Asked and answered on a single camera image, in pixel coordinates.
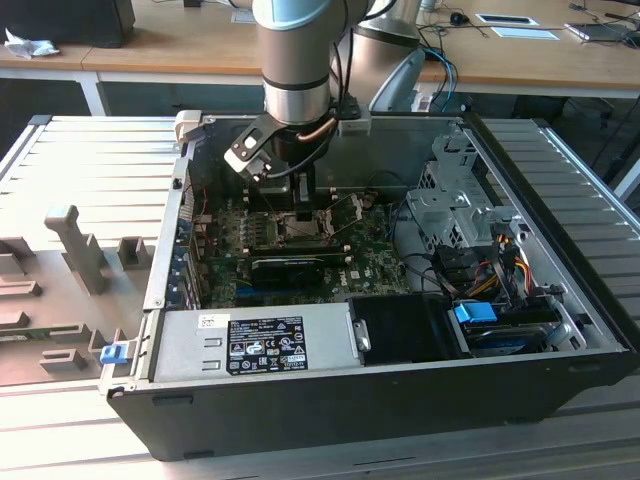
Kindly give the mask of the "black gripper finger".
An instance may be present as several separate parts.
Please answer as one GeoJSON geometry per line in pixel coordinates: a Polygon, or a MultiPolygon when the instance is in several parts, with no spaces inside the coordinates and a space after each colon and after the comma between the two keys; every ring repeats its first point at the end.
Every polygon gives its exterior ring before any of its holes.
{"type": "Polygon", "coordinates": [[[294,212],[298,221],[310,221],[315,210],[316,175],[314,168],[293,174],[294,212]]]}

